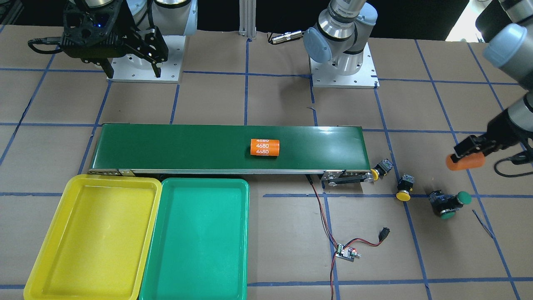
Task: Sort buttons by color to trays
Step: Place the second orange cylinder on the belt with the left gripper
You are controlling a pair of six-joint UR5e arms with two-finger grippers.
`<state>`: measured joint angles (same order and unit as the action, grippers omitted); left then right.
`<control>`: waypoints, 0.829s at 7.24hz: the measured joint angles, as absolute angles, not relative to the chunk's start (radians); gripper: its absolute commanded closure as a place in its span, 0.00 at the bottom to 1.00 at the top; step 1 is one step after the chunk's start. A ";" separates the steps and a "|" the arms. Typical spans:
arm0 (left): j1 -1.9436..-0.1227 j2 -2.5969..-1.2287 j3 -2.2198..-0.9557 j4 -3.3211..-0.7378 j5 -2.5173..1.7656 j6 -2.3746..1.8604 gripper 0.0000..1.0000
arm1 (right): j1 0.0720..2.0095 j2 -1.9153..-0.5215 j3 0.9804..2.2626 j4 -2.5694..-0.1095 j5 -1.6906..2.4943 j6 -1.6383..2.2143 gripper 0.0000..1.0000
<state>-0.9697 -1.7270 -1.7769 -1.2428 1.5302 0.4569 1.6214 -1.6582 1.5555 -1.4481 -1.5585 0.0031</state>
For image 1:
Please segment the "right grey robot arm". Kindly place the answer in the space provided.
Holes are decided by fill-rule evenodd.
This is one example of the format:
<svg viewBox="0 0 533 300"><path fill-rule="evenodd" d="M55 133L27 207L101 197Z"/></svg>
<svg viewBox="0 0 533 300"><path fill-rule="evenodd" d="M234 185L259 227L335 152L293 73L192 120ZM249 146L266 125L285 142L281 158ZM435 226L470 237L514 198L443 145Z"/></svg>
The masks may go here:
<svg viewBox="0 0 533 300"><path fill-rule="evenodd" d="M196 0L70 0L59 48L113 82L179 83Z"/></svg>

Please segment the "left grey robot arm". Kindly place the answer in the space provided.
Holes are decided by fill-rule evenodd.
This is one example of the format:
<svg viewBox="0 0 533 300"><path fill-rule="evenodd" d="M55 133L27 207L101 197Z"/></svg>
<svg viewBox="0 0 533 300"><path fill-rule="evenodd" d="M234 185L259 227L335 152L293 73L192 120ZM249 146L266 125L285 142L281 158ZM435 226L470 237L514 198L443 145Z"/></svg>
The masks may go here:
<svg viewBox="0 0 533 300"><path fill-rule="evenodd" d="M451 168L474 167L485 157L516 144L525 152L509 160L519 165L532 160L532 2L501 0L511 19L483 52L494 67L518 82L527 93L494 117L483 135L469 135L448 157ZM313 27L304 33L304 46L317 63L328 63L341 55L359 55L377 22L377 10L365 0L331 0Z"/></svg>

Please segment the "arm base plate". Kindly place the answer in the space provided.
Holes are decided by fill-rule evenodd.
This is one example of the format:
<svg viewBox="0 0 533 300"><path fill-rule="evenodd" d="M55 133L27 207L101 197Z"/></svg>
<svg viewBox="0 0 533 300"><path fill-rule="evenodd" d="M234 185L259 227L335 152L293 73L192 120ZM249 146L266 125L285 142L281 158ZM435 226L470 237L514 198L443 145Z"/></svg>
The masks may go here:
<svg viewBox="0 0 533 300"><path fill-rule="evenodd" d="M161 76L156 77L151 64L133 54L112 59L114 76L112 82L171 83L181 80L183 58L188 38L186 36L166 35L168 60L161 65Z"/></svg>
<svg viewBox="0 0 533 300"><path fill-rule="evenodd" d="M377 89L380 86L368 43L356 55L341 53L325 63L309 58L309 65L314 87Z"/></svg>

